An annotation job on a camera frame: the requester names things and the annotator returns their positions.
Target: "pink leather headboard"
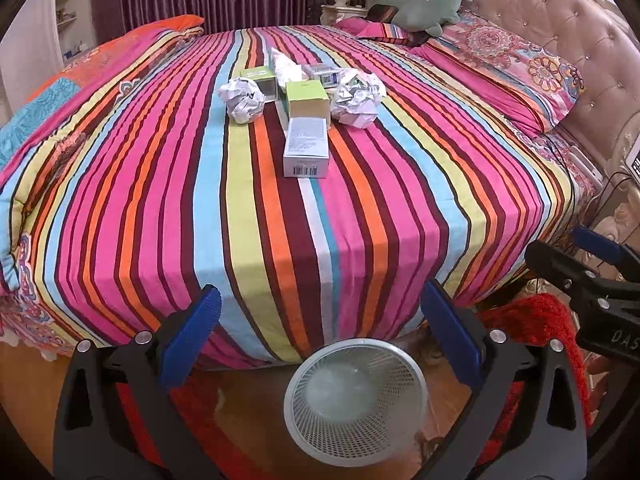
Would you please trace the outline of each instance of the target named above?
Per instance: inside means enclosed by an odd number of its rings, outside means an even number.
[[[586,92],[562,125],[609,173],[640,130],[640,52],[593,0],[474,0],[469,7],[580,70]]]

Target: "striped blanket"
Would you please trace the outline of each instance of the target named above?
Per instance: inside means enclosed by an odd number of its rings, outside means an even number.
[[[386,85],[367,130],[329,130],[326,179],[282,177],[281,104],[239,126],[214,96],[268,46]],[[5,327],[58,353],[121,344],[211,283],[223,311],[202,358],[232,368],[414,329],[427,278],[471,304],[572,209],[565,170],[455,79],[319,26],[141,34],[29,136],[0,189]]]

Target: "wooden floor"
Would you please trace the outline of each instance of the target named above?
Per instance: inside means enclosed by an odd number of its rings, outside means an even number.
[[[468,399],[446,362],[427,364],[418,357],[430,391],[427,438],[446,434]],[[40,353],[19,344],[0,343],[0,403],[36,457],[51,471],[53,427],[67,358],[46,362]],[[282,399],[295,367],[218,374],[224,403],[212,418],[227,436],[275,479],[320,480],[410,479],[420,467],[418,447],[365,468],[337,468],[317,462],[297,448],[282,418]]]

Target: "silver screw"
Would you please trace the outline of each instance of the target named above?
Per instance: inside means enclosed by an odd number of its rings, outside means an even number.
[[[564,345],[562,344],[562,341],[560,341],[559,339],[552,339],[549,342],[549,346],[551,346],[551,349],[554,352],[561,352],[562,350],[564,350]]]
[[[82,341],[79,342],[78,346],[76,347],[76,349],[81,354],[84,354],[86,351],[88,351],[89,348],[91,348],[91,341],[89,341],[88,339],[82,339]]]
[[[489,337],[492,341],[500,344],[507,341],[507,335],[502,330],[491,330],[491,332],[489,332]]]
[[[152,337],[153,334],[151,332],[149,332],[148,330],[143,330],[142,332],[138,332],[136,334],[136,343],[138,343],[139,345],[146,345],[149,341],[151,341]]]

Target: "dinosaur plush toy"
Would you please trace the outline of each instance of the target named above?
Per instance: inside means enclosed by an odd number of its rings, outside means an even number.
[[[430,36],[442,36],[442,25],[460,21],[462,0],[369,0],[369,5],[397,7],[391,23],[409,32],[426,30]]]

